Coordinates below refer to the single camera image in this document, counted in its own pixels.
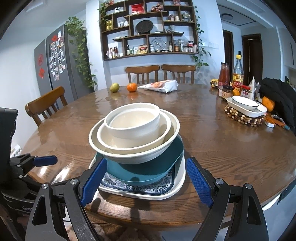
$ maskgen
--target blue floral pattern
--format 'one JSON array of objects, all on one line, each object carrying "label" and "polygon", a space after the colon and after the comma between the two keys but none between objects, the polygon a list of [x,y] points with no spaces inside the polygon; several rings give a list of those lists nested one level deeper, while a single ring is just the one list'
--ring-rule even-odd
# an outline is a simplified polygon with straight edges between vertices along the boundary
[{"label": "blue floral pattern", "polygon": [[131,186],[117,180],[114,176],[106,173],[102,185],[109,188],[114,188],[117,190],[138,193],[138,194],[147,194],[147,195],[162,195],[167,193],[174,185],[175,181],[175,165],[169,170],[167,175],[165,175],[158,182],[152,183],[145,186]]}]

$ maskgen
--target tangerine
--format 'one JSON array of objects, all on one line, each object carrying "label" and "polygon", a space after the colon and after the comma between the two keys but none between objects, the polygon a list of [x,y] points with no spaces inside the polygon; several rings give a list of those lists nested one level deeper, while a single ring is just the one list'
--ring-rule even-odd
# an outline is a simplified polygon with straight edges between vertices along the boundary
[{"label": "tangerine", "polygon": [[129,83],[126,87],[126,89],[129,91],[129,92],[135,92],[138,88],[138,85],[136,83]]}]

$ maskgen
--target hanging plant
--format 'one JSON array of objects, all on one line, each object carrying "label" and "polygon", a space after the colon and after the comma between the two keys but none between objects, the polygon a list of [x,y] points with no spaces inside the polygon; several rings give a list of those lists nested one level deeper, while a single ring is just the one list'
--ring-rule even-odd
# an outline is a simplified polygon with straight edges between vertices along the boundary
[{"label": "hanging plant", "polygon": [[202,46],[202,39],[200,38],[200,35],[201,35],[201,33],[204,33],[204,31],[200,29],[200,24],[198,23],[198,20],[200,19],[200,16],[197,15],[197,13],[198,13],[197,6],[194,6],[194,7],[195,7],[195,12],[196,12],[196,14],[195,14],[196,29],[195,30],[197,31],[198,54],[197,55],[192,55],[192,58],[195,61],[195,66],[197,68],[197,71],[199,71],[202,66],[209,66],[208,63],[203,62],[202,57],[204,55],[207,55],[207,54],[209,54],[210,56],[212,56],[212,55],[211,55],[211,53],[209,51],[205,51],[203,46]]},{"label": "hanging plant", "polygon": [[100,13],[100,18],[101,18],[101,21],[98,20],[98,22],[100,22],[100,25],[104,25],[107,18],[106,18],[106,9],[107,7],[110,5],[110,2],[109,1],[105,1],[103,3],[100,4],[100,8],[98,9],[99,10],[99,13]]},{"label": "hanging plant", "polygon": [[75,38],[75,41],[72,39],[69,40],[71,44],[77,46],[78,54],[74,56],[76,62],[76,68],[83,76],[83,80],[88,88],[93,88],[96,85],[96,82],[93,81],[95,74],[91,74],[89,66],[92,65],[89,63],[87,56],[87,45],[86,45],[86,28],[83,27],[83,22],[77,17],[69,17],[69,21],[65,23],[67,30],[70,36]]}]

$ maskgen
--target blue gripper pad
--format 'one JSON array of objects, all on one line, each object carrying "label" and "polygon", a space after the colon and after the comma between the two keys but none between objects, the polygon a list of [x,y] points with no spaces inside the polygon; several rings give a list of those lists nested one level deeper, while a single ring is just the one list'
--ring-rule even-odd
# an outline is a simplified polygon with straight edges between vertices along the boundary
[{"label": "blue gripper pad", "polygon": [[44,167],[57,164],[56,156],[39,156],[33,160],[33,165],[36,167]]},{"label": "blue gripper pad", "polygon": [[94,195],[100,186],[103,177],[105,176],[107,171],[107,160],[103,158],[101,162],[94,169],[85,185],[82,189],[82,195],[80,199],[80,203],[82,207],[85,207],[88,203],[91,203]]},{"label": "blue gripper pad", "polygon": [[214,203],[211,196],[211,188],[191,158],[188,158],[186,161],[186,170],[201,202],[211,208]]}]

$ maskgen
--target green fruit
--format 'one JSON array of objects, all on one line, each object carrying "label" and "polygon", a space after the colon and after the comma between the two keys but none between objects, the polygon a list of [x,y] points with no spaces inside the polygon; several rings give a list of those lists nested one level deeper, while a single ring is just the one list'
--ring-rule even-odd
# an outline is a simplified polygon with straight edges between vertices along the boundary
[{"label": "green fruit", "polygon": [[115,93],[115,92],[119,91],[119,84],[118,83],[112,84],[111,87],[110,87],[110,91],[112,93]]}]

